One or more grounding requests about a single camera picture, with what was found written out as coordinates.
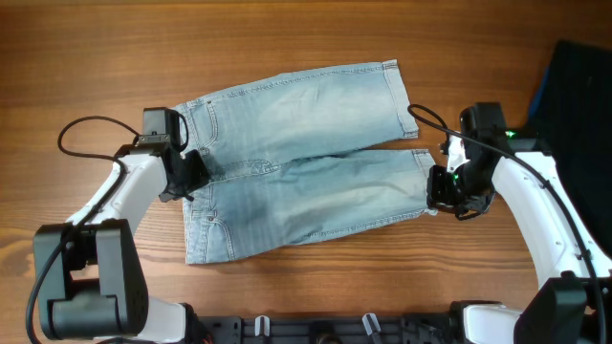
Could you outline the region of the light blue denim shorts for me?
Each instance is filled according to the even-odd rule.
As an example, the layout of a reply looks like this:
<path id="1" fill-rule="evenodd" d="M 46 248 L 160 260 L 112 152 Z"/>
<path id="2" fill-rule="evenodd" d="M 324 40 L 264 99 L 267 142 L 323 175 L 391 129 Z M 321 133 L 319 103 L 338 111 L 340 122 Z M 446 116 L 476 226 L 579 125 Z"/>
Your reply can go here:
<path id="1" fill-rule="evenodd" d="M 285 73 L 178 106 L 209 173 L 184 201 L 186 262 L 225 263 L 428 213 L 425 149 L 394 60 Z"/>

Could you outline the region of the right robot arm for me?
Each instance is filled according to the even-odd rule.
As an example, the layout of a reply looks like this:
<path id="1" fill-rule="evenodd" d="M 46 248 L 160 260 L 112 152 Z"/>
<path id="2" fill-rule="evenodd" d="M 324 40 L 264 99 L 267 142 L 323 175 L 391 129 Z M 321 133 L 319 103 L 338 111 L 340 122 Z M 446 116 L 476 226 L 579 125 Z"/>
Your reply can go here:
<path id="1" fill-rule="evenodd" d="M 437 124 L 444 166 L 429 170 L 427 203 L 463 221 L 485 214 L 495 197 L 514 215 L 535 265 L 538 291 L 522 311 L 498 302 L 456 303 L 465 343 L 608 343 L 611 258 L 575 210 L 548 147 L 506 125 L 497 103 L 476 103 L 461 128 Z"/>

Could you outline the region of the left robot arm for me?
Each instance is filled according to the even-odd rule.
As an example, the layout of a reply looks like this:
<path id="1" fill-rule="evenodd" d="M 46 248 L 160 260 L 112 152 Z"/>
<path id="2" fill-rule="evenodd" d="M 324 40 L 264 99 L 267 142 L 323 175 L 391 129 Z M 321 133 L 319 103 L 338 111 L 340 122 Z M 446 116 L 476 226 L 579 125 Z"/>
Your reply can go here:
<path id="1" fill-rule="evenodd" d="M 36 279 L 25 314 L 51 340 L 101 343 L 211 343 L 191 306 L 149 295 L 134 233 L 155 200 L 189 200 L 209 181 L 189 141 L 186 118 L 168 108 L 143 112 L 143 130 L 109 157 L 113 169 L 66 222 L 33 237 Z"/>

